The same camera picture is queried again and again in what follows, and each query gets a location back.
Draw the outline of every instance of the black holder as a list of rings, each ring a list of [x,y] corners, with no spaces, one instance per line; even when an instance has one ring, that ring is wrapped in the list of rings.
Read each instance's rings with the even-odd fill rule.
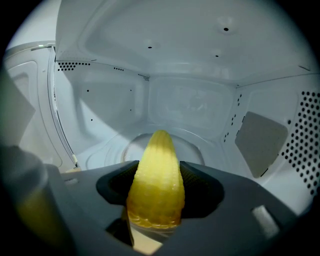
[[[126,206],[126,199],[134,180],[139,161],[108,173],[96,183],[99,194],[110,204]],[[204,218],[212,213],[224,198],[224,188],[215,178],[186,162],[180,162],[185,205],[181,218]]]

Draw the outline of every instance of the gray plastic base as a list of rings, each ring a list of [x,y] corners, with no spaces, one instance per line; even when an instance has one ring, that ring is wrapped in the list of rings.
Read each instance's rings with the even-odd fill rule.
[[[83,238],[79,236],[79,231],[86,230],[84,236],[90,240],[85,242],[87,246],[90,243],[93,243],[90,246],[104,246],[108,253],[118,250],[117,253],[113,251],[113,254],[135,253],[129,246],[106,235],[106,227],[121,217],[123,206],[108,203],[96,190],[96,182],[101,176],[129,163],[64,173],[61,176],[67,183],[76,179],[67,186],[61,180],[58,169],[49,170],[50,184],[62,216],[67,225],[73,227],[71,233],[78,239]],[[257,252],[268,241],[252,214],[252,209],[259,206],[265,206],[280,231],[296,220],[294,213],[252,180],[198,164],[181,162],[180,166],[195,168],[217,179],[223,186],[224,198],[207,217],[182,219],[181,225],[156,255],[232,255],[247,250]],[[82,243],[76,245],[81,248],[84,246]]]

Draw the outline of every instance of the yellow corn cob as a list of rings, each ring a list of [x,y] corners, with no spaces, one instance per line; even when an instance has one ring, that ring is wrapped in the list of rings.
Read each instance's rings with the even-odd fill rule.
[[[151,137],[126,200],[132,223],[166,229],[180,224],[185,189],[172,139],[164,130]]]

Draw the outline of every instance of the ventilation holes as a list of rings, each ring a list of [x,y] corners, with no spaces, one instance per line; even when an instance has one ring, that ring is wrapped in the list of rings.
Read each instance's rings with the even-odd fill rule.
[[[296,172],[303,179],[311,195],[316,195],[320,191],[320,93],[302,91],[302,101],[300,110],[297,113],[298,119],[294,124],[294,130],[289,136],[281,155],[296,168]]]
[[[148,81],[148,82],[149,82],[150,76],[143,75],[143,74],[138,74],[138,76],[143,77],[143,79],[144,79],[145,81]]]
[[[73,71],[76,65],[90,66],[90,63],[80,63],[80,62],[59,62],[59,67],[57,71]]]
[[[238,97],[238,99],[236,100],[237,105],[240,105],[240,98],[242,97],[242,94],[240,94],[240,96]],[[237,114],[234,114],[234,117],[231,118],[231,126],[234,125],[235,119],[236,119]]]

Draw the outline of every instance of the corn cob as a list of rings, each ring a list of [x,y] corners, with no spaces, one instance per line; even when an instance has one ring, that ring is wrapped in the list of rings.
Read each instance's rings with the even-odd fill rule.
[[[185,189],[170,135],[157,130],[151,137],[126,200],[132,223],[167,229],[180,224]]]

